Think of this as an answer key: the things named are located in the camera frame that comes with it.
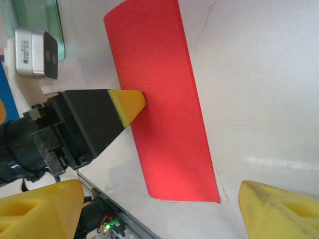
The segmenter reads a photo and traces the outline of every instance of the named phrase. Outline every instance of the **red paper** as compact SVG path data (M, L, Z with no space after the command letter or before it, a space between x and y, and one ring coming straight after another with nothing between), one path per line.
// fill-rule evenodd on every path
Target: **red paper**
M150 196L220 202L177 0L127 0L104 23L122 89L147 100L132 131Z

